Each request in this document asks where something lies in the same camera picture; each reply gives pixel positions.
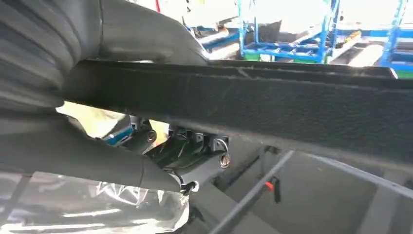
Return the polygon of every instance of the blue shelving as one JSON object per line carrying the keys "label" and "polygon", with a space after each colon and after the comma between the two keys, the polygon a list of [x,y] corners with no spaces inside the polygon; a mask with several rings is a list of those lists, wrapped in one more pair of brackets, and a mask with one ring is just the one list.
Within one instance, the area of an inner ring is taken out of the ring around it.
{"label": "blue shelving", "polygon": [[383,55],[380,58],[379,65],[391,67],[396,71],[413,72],[413,51],[401,52],[396,50],[397,39],[403,34],[403,29],[400,25],[407,3],[408,0],[399,0],[394,19],[387,34],[387,40],[384,42]]}
{"label": "blue shelving", "polygon": [[[250,0],[250,6],[255,7],[255,1]],[[241,55],[271,55],[276,58],[289,58],[313,61],[316,63],[324,63],[326,56],[332,55],[333,48],[335,48],[338,35],[337,21],[339,19],[339,0],[332,0],[331,12],[327,13],[321,25],[321,31],[316,33],[313,37],[309,37],[306,40],[285,43],[285,42],[260,42],[259,41],[259,27],[257,17],[254,16],[254,42],[245,45],[244,37],[247,27],[250,26],[249,22],[244,18],[242,11],[243,0],[238,0],[239,18],[240,18],[240,51]],[[327,38],[329,37],[329,46],[327,46]],[[316,44],[308,43],[310,40],[318,39]]]}

